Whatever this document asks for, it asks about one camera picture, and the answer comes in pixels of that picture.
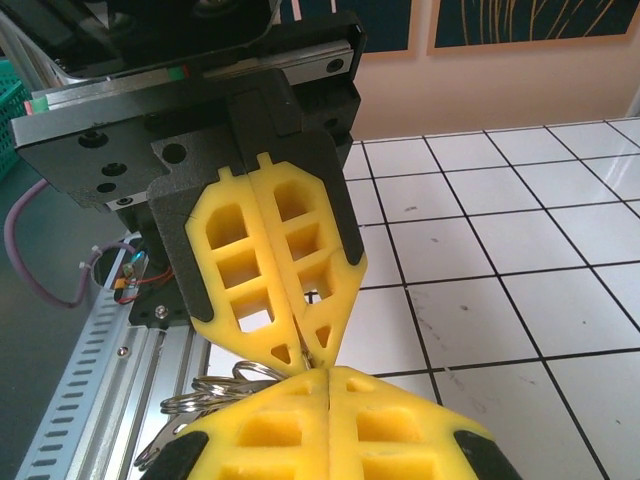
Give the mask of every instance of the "peach wall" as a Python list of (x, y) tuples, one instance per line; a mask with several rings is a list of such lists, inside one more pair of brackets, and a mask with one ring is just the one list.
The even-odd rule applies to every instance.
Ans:
[(414, 1), (414, 58), (360, 66), (357, 139), (622, 117), (640, 86), (638, 32), (627, 44), (427, 56), (432, 2)]

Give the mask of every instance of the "metal bracket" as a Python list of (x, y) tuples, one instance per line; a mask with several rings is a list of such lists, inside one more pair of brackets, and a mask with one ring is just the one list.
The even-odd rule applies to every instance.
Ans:
[(190, 326), (130, 326), (130, 309), (99, 294), (16, 479), (141, 476), (133, 458), (168, 420), (160, 401), (190, 390), (209, 343)]

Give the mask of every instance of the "plastic crate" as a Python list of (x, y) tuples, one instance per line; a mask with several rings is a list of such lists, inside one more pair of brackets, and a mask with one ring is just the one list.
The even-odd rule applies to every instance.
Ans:
[(26, 115), (24, 101), (31, 95), (20, 82), (8, 60), (0, 60), (0, 180), (20, 159), (9, 132), (12, 118)]

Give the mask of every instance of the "bolt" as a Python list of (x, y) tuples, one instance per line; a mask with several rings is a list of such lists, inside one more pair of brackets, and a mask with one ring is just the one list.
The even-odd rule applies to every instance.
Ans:
[(156, 318), (159, 320), (164, 320), (169, 316), (169, 309), (164, 305), (158, 305), (156, 307)]

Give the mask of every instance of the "yellow foam gripper pad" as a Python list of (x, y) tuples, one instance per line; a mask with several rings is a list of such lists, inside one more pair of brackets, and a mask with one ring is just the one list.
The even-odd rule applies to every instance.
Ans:
[(343, 367), (288, 379), (198, 420), (180, 436), (194, 432), (204, 432), (208, 442), (189, 480), (520, 478), (508, 462), (494, 464), (503, 468), (493, 471), (497, 476), (476, 474), (473, 452), (463, 451), (455, 435), (466, 432), (495, 447), (482, 426)]
[[(296, 166), (258, 156), (260, 169), (202, 193), (186, 232), (214, 309), (193, 319), (211, 342), (288, 374), (335, 364), (366, 270), (351, 265), (322, 180)], [(305, 293), (315, 291), (313, 304)], [(245, 319), (266, 312), (251, 330)]]

